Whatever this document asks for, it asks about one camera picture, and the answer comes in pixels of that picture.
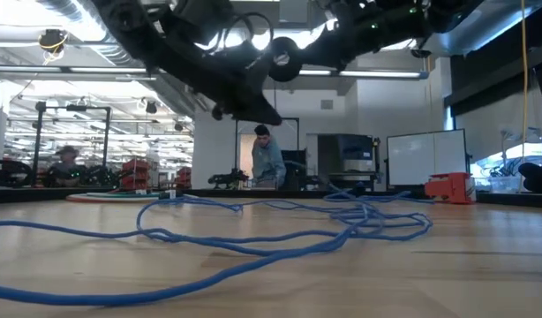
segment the man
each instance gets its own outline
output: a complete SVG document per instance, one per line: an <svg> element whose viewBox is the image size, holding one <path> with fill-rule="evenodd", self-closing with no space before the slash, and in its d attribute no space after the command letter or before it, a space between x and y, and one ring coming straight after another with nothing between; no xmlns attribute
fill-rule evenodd
<svg viewBox="0 0 542 318"><path fill-rule="evenodd" d="M257 135L252 149L254 186L279 188L287 173L281 149L267 127L258 125L254 131Z"/></svg>
<svg viewBox="0 0 542 318"><path fill-rule="evenodd" d="M79 151L77 149L73 148L72 146L65 146L61 148L61 150L56 152L56 155L59 155L61 158L60 163L54 163L51 166L51 169L56 169L63 173L71 173L74 171L74 168L77 167L77 164L75 163L75 159L77 158L77 155L79 155ZM56 182L60 186L68 186L73 187L76 186L79 182L79 178L57 178Z"/></svg>

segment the fluorescent light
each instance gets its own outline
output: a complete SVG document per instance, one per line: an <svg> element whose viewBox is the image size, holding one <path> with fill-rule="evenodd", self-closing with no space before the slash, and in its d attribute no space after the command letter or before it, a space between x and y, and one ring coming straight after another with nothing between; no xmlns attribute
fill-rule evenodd
<svg viewBox="0 0 542 318"><path fill-rule="evenodd" d="M89 116L86 116L89 119L78 119L78 118L43 118L42 122L64 122L64 123L103 123L104 119L91 119ZM33 122L38 121L37 117L9 117L8 121L18 121L18 122ZM159 118L159 119L112 119L110 123L127 123L127 124L170 124L173 122L172 118Z"/></svg>
<svg viewBox="0 0 542 318"><path fill-rule="evenodd" d="M6 132L6 136L32 136L36 135L35 132ZM42 132L42 137L76 137L76 138L86 138L86 137L104 137L103 133L73 133L73 132ZM144 136L143 134L138 133L110 133L109 138L115 140L135 140L138 139L157 139L157 138L167 138L167 139L190 139L191 137L188 134L150 134Z"/></svg>
<svg viewBox="0 0 542 318"><path fill-rule="evenodd" d="M156 77L115 77L114 80L122 80L122 81L134 81L134 80L144 80L144 81L155 81L157 80Z"/></svg>
<svg viewBox="0 0 542 318"><path fill-rule="evenodd" d="M159 124L159 121L156 120L156 119L112 119L112 120L110 120L110 123L130 123L130 124L146 123L146 124Z"/></svg>
<svg viewBox="0 0 542 318"><path fill-rule="evenodd" d="M300 70L298 75L302 76L329 76L332 75L332 71L328 70Z"/></svg>
<svg viewBox="0 0 542 318"><path fill-rule="evenodd" d="M300 76L332 76L332 77L353 77L353 78L388 78L388 79L421 79L422 72L391 72L391 71L336 71L329 70L301 70Z"/></svg>
<svg viewBox="0 0 542 318"><path fill-rule="evenodd" d="M0 72L61 72L55 66L0 65Z"/></svg>
<svg viewBox="0 0 542 318"><path fill-rule="evenodd" d="M83 73L142 74L146 72L146 69L139 67L71 67L71 71Z"/></svg>
<svg viewBox="0 0 542 318"><path fill-rule="evenodd" d="M419 79L420 72L341 71L340 76Z"/></svg>

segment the wooden table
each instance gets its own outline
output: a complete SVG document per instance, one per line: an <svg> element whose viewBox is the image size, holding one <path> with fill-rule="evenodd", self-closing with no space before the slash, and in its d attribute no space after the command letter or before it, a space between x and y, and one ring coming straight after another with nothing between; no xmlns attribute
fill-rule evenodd
<svg viewBox="0 0 542 318"><path fill-rule="evenodd" d="M64 201L7 204L0 205L0 219L117 232L133 229L139 208ZM542 209L408 202L380 208L390 213L426 212L435 225L411 242L352 240L335 253L281 261L148 306L46 307L0 300L0 317L542 317ZM342 228L322 214L263 206L247 207L242 216L212 207L156 207L144 221L145 226L198 236ZM302 238L279 246L304 246L321 239ZM254 259L146 238L88 240L0 228L0 284L39 292L151 291Z"/></svg>

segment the whiteboard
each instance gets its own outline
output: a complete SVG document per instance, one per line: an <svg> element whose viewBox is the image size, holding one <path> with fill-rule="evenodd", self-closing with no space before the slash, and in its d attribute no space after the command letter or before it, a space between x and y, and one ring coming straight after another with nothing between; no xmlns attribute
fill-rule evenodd
<svg viewBox="0 0 542 318"><path fill-rule="evenodd" d="M464 130L434 134L435 174L467 172Z"/></svg>
<svg viewBox="0 0 542 318"><path fill-rule="evenodd" d="M434 142L429 133L389 137L388 176L390 185L423 185L434 172Z"/></svg>
<svg viewBox="0 0 542 318"><path fill-rule="evenodd" d="M388 183L417 186L431 175L466 172L464 130L387 138Z"/></svg>

